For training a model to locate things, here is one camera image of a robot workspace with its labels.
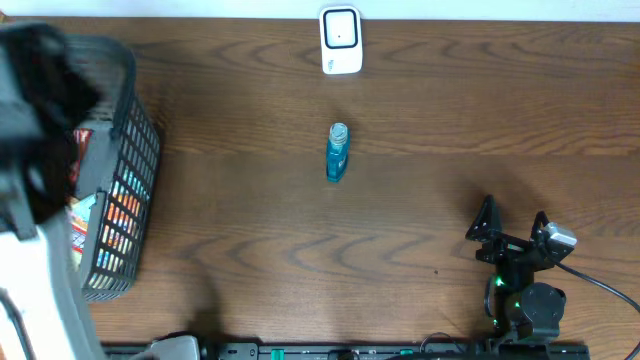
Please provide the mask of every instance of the wood grain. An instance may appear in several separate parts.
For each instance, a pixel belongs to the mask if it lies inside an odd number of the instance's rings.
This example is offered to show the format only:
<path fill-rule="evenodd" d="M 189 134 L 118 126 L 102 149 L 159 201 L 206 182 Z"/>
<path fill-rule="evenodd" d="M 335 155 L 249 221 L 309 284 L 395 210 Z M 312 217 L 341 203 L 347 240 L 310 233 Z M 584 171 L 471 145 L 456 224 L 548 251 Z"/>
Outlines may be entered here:
<path fill-rule="evenodd" d="M 506 230 L 574 230 L 565 261 L 640 299 L 640 25 L 365 21 L 363 71 L 322 74 L 315 21 L 47 19 L 138 59 L 166 131 L 139 280 L 92 305 L 105 341 L 195 329 L 263 341 L 491 331 L 464 233 L 493 193 Z M 340 184 L 327 131 L 352 129 Z M 561 340 L 621 358 L 640 318 L 554 269 Z"/>

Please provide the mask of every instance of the wall outlet device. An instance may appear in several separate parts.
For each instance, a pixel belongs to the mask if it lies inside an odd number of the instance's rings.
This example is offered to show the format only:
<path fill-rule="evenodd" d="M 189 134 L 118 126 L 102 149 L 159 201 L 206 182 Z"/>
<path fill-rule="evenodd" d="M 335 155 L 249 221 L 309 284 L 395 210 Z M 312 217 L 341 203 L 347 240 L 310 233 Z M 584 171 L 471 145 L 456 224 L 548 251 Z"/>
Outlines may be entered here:
<path fill-rule="evenodd" d="M 322 71 L 350 74 L 362 69 L 360 13 L 353 6 L 332 6 L 320 12 Z"/>

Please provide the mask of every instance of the blue bottle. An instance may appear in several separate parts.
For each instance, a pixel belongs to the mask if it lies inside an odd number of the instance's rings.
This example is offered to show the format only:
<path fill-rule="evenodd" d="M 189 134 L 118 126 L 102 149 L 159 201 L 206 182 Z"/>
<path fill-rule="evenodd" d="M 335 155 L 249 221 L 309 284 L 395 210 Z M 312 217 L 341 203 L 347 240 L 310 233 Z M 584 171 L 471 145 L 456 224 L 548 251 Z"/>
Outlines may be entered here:
<path fill-rule="evenodd" d="M 347 169 L 351 134 L 343 123 L 331 125 L 327 142 L 327 180 L 338 182 Z"/>

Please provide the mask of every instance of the wire basket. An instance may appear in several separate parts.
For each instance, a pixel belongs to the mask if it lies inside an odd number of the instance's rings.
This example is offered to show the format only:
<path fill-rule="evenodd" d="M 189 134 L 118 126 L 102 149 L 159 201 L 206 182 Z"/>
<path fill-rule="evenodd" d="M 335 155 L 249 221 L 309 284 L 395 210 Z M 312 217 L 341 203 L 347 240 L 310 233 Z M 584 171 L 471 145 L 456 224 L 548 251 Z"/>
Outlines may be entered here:
<path fill-rule="evenodd" d="M 135 281 L 160 142 L 134 91 L 130 50 L 108 38 L 70 36 L 68 55 L 102 95 L 81 125 L 92 135 L 75 195 L 95 196 L 78 269 L 82 291 L 89 302 L 106 301 Z"/>

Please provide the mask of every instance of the bottle cap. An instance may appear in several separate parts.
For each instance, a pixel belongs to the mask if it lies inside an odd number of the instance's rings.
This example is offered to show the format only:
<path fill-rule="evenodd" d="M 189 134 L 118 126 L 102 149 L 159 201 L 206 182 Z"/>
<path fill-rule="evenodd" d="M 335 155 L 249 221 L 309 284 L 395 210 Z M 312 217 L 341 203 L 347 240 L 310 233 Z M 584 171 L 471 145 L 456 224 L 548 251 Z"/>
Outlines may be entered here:
<path fill-rule="evenodd" d="M 334 145 L 344 145 L 347 142 L 349 130 L 347 125 L 343 123 L 335 123 L 331 125 L 329 130 L 329 141 Z"/>

